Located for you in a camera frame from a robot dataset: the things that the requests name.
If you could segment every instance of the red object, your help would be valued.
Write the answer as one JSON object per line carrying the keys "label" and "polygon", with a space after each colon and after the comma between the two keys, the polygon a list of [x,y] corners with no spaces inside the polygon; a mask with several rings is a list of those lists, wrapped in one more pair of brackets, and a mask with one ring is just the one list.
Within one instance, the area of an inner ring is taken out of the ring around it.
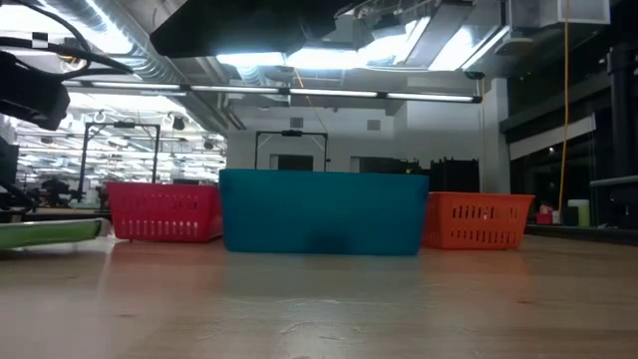
{"label": "red object", "polygon": [[551,213],[537,213],[536,224],[552,224]]}
{"label": "red object", "polygon": [[116,237],[206,242],[222,235],[216,185],[107,183]]}

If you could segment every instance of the black cable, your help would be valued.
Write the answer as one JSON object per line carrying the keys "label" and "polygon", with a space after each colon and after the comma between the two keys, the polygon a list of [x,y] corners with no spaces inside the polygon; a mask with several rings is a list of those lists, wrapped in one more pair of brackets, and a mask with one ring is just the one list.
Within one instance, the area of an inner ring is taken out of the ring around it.
{"label": "black cable", "polygon": [[[31,40],[25,40],[25,39],[15,39],[15,38],[10,38],[10,37],[5,37],[5,36],[0,36],[0,47],[5,46],[5,47],[14,47],[14,48],[20,48],[20,49],[29,49],[29,50],[35,50],[35,51],[44,51],[44,52],[50,52],[50,53],[55,53],[55,54],[59,54],[59,55],[66,55],[66,56],[72,56],[78,59],[84,59],[87,61],[92,61],[92,62],[96,62],[98,64],[102,64],[105,66],[109,66],[112,67],[114,69],[120,70],[121,72],[124,72],[126,74],[132,74],[134,71],[133,69],[131,69],[130,67],[121,64],[113,59],[110,59],[106,56],[102,56],[102,55],[98,55],[98,54],[94,54],[91,52],[86,52],[86,51],[82,51],[82,50],[78,50],[78,49],[72,49],[66,46],[61,46],[61,45],[56,45],[56,44],[49,44],[49,47],[44,49],[44,48],[33,48],[31,46]],[[71,75],[71,77],[78,77],[78,76],[84,76],[83,72],[87,71],[87,70],[78,70],[78,71],[74,71],[71,73],[67,73],[67,74],[62,74],[64,75]]]}
{"label": "black cable", "polygon": [[[80,33],[80,31],[78,31],[78,29],[76,29],[73,25],[71,25],[67,20],[63,19],[62,17],[54,14],[54,13],[50,13],[38,6],[35,6],[33,4],[27,3],[24,0],[12,0],[15,3],[18,3],[22,6],[25,6],[39,14],[42,14],[50,19],[55,20],[56,22],[60,23],[62,26],[64,26],[67,30],[69,30],[73,36],[75,36],[75,38],[78,40],[78,42],[80,43],[80,46],[82,46],[82,48],[87,51],[87,52],[91,52],[91,46],[89,45],[89,42],[87,41],[87,39]],[[91,66],[91,60],[87,60],[87,63],[85,64],[85,66],[81,69],[88,69]]]}

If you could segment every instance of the black overhead device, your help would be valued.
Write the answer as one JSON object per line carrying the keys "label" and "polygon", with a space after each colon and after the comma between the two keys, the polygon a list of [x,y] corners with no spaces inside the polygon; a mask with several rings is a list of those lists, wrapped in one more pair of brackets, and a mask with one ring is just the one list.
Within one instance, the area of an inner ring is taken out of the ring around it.
{"label": "black overhead device", "polygon": [[[67,116],[69,94],[62,82],[80,76],[132,74],[133,70],[117,61],[94,54],[87,40],[67,21],[24,0],[12,0],[43,14],[66,27],[77,39],[79,48],[48,43],[48,34],[34,33],[41,41],[0,36],[0,47],[30,49],[56,53],[73,61],[85,60],[80,70],[54,74],[37,69],[14,55],[0,51],[0,113],[24,120],[49,131],[58,130],[60,121]],[[92,63],[106,65],[107,69],[90,69]]]}
{"label": "black overhead device", "polygon": [[336,29],[335,18],[366,0],[188,0],[151,34],[171,58],[282,52]]}

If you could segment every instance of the ceiling light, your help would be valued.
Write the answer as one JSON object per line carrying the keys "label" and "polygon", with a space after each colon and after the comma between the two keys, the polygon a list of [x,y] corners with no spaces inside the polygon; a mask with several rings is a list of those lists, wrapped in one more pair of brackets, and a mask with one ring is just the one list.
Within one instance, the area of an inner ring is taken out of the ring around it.
{"label": "ceiling light", "polygon": [[462,69],[467,70],[471,65],[473,65],[476,61],[478,61],[481,57],[485,56],[485,54],[491,50],[500,39],[502,39],[509,32],[509,26],[505,26],[493,37],[489,42],[487,42],[483,47],[481,47],[470,59],[462,65]]}
{"label": "ceiling light", "polygon": [[390,93],[388,99],[392,100],[415,100],[415,101],[437,101],[437,102],[458,102],[472,103],[476,98],[472,96],[454,96],[454,95],[432,95],[432,94],[401,94]]}
{"label": "ceiling light", "polygon": [[217,61],[234,67],[283,66],[285,60],[282,53],[252,53],[217,55]]}
{"label": "ceiling light", "polygon": [[[155,141],[156,140],[155,136],[153,136],[152,138],[144,137],[144,136],[133,136],[133,137],[130,137],[129,139],[134,141]],[[181,138],[159,138],[159,140],[161,142],[181,142]]]}
{"label": "ceiling light", "polygon": [[278,94],[279,89],[241,86],[191,86],[193,91],[222,92],[233,94]]}
{"label": "ceiling light", "polygon": [[288,57],[287,65],[311,70],[350,70],[365,64],[354,50],[303,48]]}
{"label": "ceiling light", "polygon": [[110,138],[107,140],[107,142],[116,146],[121,146],[121,147],[129,146],[129,142],[127,140],[122,140],[118,138]]}
{"label": "ceiling light", "polygon": [[396,54],[394,62],[395,65],[406,62],[408,56],[410,56],[410,53],[412,53],[412,50],[414,50],[415,46],[417,46],[419,39],[421,39],[421,36],[426,31],[428,24],[430,24],[430,20],[430,17],[425,17],[418,22],[415,20],[406,25],[406,32],[410,35],[408,35],[408,39],[405,44]]}
{"label": "ceiling light", "polygon": [[360,98],[376,98],[377,97],[377,93],[372,91],[290,89],[290,94],[305,95],[305,96],[341,96],[341,97],[360,97]]}
{"label": "ceiling light", "polygon": [[145,96],[169,96],[169,97],[185,97],[188,95],[186,92],[173,92],[173,91],[140,91],[141,95]]}
{"label": "ceiling light", "polygon": [[371,61],[379,61],[383,59],[390,59],[399,53],[403,49],[407,35],[395,35],[385,38],[377,39],[370,43],[368,46],[359,50],[359,56],[363,64],[368,64]]}
{"label": "ceiling light", "polygon": [[468,28],[462,27],[448,41],[428,70],[454,71],[468,60],[473,53],[473,48],[472,33]]}
{"label": "ceiling light", "polygon": [[94,87],[107,89],[131,89],[131,90],[179,90],[179,85],[145,84],[145,83],[121,83],[96,81]]}

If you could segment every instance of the desk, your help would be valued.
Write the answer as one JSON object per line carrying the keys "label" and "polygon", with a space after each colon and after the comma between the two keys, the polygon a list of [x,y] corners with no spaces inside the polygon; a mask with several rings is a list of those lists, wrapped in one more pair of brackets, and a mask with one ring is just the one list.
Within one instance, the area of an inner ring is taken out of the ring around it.
{"label": "desk", "polygon": [[2,358],[635,358],[638,248],[413,258],[107,240],[0,252]]}

